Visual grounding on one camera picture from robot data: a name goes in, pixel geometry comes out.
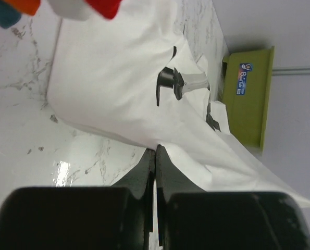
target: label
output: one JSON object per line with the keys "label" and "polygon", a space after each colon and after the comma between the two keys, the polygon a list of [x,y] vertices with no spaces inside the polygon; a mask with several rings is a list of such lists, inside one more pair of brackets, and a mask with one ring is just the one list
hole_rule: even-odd
{"label": "label", "polygon": [[238,72],[237,95],[245,95],[247,74],[253,70],[252,64],[240,64]]}

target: white plastic sheet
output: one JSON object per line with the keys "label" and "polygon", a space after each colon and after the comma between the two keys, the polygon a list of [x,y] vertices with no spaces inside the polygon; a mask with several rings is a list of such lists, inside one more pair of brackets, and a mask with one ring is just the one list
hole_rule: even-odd
{"label": "white plastic sheet", "polygon": [[[301,207],[300,196],[255,159],[230,134],[225,106],[212,103],[222,132],[205,122],[209,91],[196,90],[178,101],[156,82],[164,68],[184,74],[197,65],[180,31],[173,29],[172,0],[124,0],[113,21],[95,12],[85,22],[64,20],[48,89],[48,101],[66,123],[122,142],[166,147],[172,162],[207,191],[281,191]],[[173,46],[177,54],[173,60]]]}
{"label": "white plastic sheet", "polygon": [[84,0],[48,0],[55,14],[73,20],[85,21],[92,13]]}

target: marble surface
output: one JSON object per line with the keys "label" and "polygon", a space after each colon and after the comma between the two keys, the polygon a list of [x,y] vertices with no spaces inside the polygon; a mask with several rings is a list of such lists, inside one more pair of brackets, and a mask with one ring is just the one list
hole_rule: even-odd
{"label": "marble surface", "polygon": [[[176,25],[195,59],[209,62],[212,99],[227,53],[210,0],[177,0]],[[111,185],[141,158],[144,149],[71,128],[55,116],[45,95],[60,18],[46,1],[35,17],[0,28],[0,205],[21,186]],[[158,249],[156,233],[150,249]]]}

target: green plastic box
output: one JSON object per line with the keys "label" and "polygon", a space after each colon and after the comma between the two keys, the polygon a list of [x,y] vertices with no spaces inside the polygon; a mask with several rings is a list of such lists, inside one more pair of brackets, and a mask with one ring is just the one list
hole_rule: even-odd
{"label": "green plastic box", "polygon": [[274,59],[271,49],[233,53],[227,63],[222,102],[231,133],[245,146],[263,150]]}

